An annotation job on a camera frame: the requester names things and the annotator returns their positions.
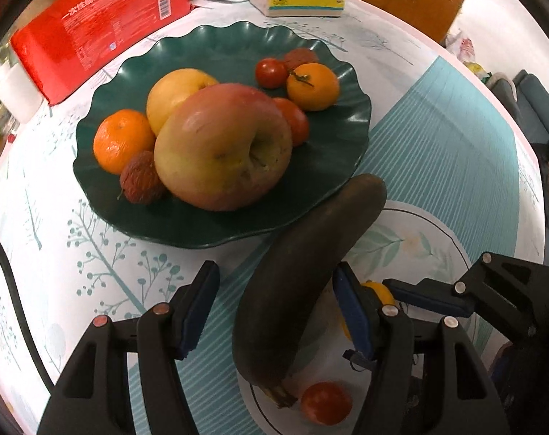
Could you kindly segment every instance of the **table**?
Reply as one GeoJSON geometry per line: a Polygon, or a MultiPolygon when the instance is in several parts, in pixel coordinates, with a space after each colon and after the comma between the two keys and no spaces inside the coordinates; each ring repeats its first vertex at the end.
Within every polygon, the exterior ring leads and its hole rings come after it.
{"type": "MultiPolygon", "coordinates": [[[[385,211],[347,256],[362,281],[417,282],[430,276],[453,282],[487,250],[542,263],[545,227],[537,161],[509,114],[471,72],[423,34],[373,6],[347,0],[338,19],[269,19],[249,3],[197,4],[190,15],[113,60],[60,105],[42,106],[0,166],[0,239],[27,321],[56,381],[95,315],[140,315],[167,301],[204,260],[212,259],[220,266],[220,292],[197,350],[178,363],[200,433],[348,434],[369,379],[340,358],[350,344],[329,288],[307,326],[288,389],[300,393],[314,382],[342,382],[354,399],[345,422],[314,427],[297,408],[275,409],[236,374],[230,343],[234,313],[270,235],[183,250],[125,236],[89,208],[71,166],[76,123],[87,114],[95,89],[127,58],[201,24],[283,24],[301,37],[321,39],[355,67],[372,100],[369,149],[357,172],[379,175],[389,190],[385,211]]],[[[406,311],[437,318],[411,307],[406,311]]],[[[462,324],[489,365],[505,340],[478,316],[462,324]]],[[[137,433],[148,434],[136,358],[128,360],[137,433]]],[[[1,273],[0,391],[21,425],[35,433],[48,393],[24,345],[1,273]]]]}

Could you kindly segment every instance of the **tomato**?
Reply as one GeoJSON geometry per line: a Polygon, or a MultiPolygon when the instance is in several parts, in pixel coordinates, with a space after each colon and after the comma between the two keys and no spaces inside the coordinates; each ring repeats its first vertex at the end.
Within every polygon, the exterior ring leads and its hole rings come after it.
{"type": "Polygon", "coordinates": [[[317,63],[319,58],[313,50],[306,47],[297,47],[296,49],[287,52],[284,56],[284,65],[287,69],[294,70],[305,63],[317,63]]]}
{"type": "Polygon", "coordinates": [[[345,420],[353,408],[351,396],[337,383],[317,383],[300,398],[303,414],[319,425],[336,425],[345,420]]]}
{"type": "Polygon", "coordinates": [[[292,146],[298,147],[304,144],[308,139],[310,127],[308,125],[307,115],[296,104],[287,98],[273,98],[273,101],[282,111],[284,119],[291,126],[292,146]]]}
{"type": "Polygon", "coordinates": [[[273,90],[287,82],[288,71],[280,60],[266,58],[256,64],[254,75],[262,88],[273,90]]]}

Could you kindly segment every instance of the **red tissue package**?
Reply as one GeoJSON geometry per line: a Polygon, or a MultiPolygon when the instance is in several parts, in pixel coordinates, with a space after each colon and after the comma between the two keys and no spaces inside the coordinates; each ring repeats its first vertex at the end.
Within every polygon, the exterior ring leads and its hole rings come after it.
{"type": "Polygon", "coordinates": [[[56,0],[11,38],[53,106],[148,34],[190,12],[189,0],[56,0]]]}

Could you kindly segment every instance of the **orange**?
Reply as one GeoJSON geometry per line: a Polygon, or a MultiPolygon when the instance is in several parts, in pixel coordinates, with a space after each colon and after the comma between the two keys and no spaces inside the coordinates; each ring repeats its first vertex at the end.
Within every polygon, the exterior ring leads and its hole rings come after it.
{"type": "Polygon", "coordinates": [[[303,111],[322,111],[339,99],[339,79],[321,63],[305,63],[287,78],[288,97],[303,111]]]}
{"type": "Polygon", "coordinates": [[[153,151],[155,135],[145,115],[122,109],[99,125],[93,139],[93,154],[105,171],[120,175],[139,152],[153,151]]]}
{"type": "MultiPolygon", "coordinates": [[[[382,305],[395,306],[395,298],[393,298],[391,291],[389,291],[389,288],[385,286],[383,283],[377,283],[376,281],[367,281],[361,284],[362,286],[370,287],[373,291],[375,291],[375,294],[381,301],[382,305]]],[[[343,333],[345,334],[345,337],[348,338],[350,341],[353,341],[351,338],[351,334],[349,333],[349,329],[347,328],[347,323],[345,322],[345,319],[343,319],[342,316],[341,316],[341,327],[343,328],[343,333]]]]}

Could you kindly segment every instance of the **cushion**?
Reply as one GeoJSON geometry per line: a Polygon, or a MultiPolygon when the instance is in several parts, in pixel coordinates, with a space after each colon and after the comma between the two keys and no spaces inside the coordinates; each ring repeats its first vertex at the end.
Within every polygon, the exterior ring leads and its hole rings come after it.
{"type": "Polygon", "coordinates": [[[512,116],[514,120],[518,119],[520,110],[518,109],[516,100],[514,100],[510,84],[505,80],[498,80],[491,90],[500,103],[504,105],[507,112],[510,113],[510,116],[512,116]]]}
{"type": "Polygon", "coordinates": [[[528,75],[528,72],[527,72],[526,70],[521,70],[521,71],[518,73],[518,75],[516,75],[516,76],[514,77],[514,80],[513,80],[514,84],[515,84],[516,86],[518,86],[518,85],[520,84],[520,82],[521,82],[522,80],[524,80],[524,78],[526,77],[526,75],[528,75]]]}
{"type": "Polygon", "coordinates": [[[528,102],[526,95],[518,87],[518,107],[520,115],[515,119],[516,124],[522,129],[526,139],[531,144],[549,144],[549,133],[542,121],[528,102]]]}
{"type": "Polygon", "coordinates": [[[535,75],[526,75],[519,88],[549,133],[549,94],[546,89],[535,75]]]}

